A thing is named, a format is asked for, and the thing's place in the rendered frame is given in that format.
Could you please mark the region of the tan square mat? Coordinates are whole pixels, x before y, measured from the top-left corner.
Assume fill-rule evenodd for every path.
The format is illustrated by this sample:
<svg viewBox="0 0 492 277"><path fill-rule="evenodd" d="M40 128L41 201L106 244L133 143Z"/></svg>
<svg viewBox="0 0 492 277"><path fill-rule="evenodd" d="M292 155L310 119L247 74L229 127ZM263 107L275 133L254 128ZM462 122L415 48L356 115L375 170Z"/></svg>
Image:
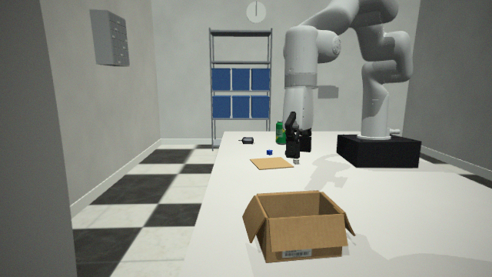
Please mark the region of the tan square mat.
<svg viewBox="0 0 492 277"><path fill-rule="evenodd" d="M284 160L282 157L276 158L264 158L264 159L250 159L250 161L259 169L285 169L293 168L289 162Z"/></svg>

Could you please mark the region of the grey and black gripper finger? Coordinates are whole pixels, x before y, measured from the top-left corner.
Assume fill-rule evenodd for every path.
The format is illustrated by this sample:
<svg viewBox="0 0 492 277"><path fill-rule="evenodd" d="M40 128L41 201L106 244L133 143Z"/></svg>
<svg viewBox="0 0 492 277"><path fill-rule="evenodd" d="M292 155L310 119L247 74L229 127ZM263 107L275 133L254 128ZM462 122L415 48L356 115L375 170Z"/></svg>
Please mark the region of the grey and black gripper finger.
<svg viewBox="0 0 492 277"><path fill-rule="evenodd" d="M300 152L311 152L311 128L300 133Z"/></svg>
<svg viewBox="0 0 492 277"><path fill-rule="evenodd" d="M299 136L301 131L298 128L293 128L294 121L296 119L296 112L291 112L287 121L285 122L285 134L286 134L286 157L291 159L300 158L300 142ZM296 135L295 135L296 132Z"/></svg>

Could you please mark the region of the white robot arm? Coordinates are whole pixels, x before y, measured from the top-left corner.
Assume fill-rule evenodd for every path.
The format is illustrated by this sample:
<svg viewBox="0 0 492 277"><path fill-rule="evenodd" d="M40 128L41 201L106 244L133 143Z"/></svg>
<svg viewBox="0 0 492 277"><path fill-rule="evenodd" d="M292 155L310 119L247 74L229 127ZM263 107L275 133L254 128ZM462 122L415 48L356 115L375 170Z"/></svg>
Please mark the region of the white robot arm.
<svg viewBox="0 0 492 277"><path fill-rule="evenodd" d="M395 19L398 9L398 0L331 0L324 10L289 28L285 35L284 87L318 87L317 98L338 98L338 87L317 85L317 64L339 56L338 36L352 28L367 61L361 69L363 102L357 138L388 140L391 134L400 134L400 129L387 127L389 94L383 86L406 82L413 73L410 36L403 31L385 33L383 28L384 23Z"/></svg>

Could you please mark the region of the green soda can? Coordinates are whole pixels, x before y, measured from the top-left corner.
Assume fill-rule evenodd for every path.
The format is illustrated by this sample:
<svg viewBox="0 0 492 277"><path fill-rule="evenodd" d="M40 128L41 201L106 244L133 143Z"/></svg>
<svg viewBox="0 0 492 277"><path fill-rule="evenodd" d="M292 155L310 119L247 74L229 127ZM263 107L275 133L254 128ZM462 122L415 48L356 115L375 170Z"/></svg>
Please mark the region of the green soda can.
<svg viewBox="0 0 492 277"><path fill-rule="evenodd" d="M283 120L278 120L276 123L276 143L279 145L286 145L286 131L282 128L282 122Z"/></svg>

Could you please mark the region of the open brown cardboard box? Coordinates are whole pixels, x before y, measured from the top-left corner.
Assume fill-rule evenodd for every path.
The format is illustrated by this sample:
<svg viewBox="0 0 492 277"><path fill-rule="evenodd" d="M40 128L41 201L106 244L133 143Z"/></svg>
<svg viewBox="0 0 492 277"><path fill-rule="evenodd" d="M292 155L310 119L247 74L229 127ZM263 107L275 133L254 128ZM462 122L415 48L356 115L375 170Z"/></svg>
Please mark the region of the open brown cardboard box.
<svg viewBox="0 0 492 277"><path fill-rule="evenodd" d="M242 218L266 263L341 257L346 229L356 236L346 212L318 190L254 195Z"/></svg>

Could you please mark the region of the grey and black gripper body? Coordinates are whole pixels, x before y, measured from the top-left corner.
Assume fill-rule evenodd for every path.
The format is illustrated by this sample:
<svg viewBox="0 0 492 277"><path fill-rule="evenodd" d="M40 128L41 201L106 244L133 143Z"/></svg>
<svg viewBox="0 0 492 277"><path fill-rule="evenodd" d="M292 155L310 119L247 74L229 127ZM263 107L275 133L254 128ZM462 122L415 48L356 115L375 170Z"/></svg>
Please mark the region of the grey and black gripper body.
<svg viewBox="0 0 492 277"><path fill-rule="evenodd" d="M284 109L282 128L285 130L285 122L291 112L296 112L296 119L293 128L298 128L301 132L312 128L314 121L314 96L313 89L305 86L284 87ZM286 131L286 130L285 130Z"/></svg>

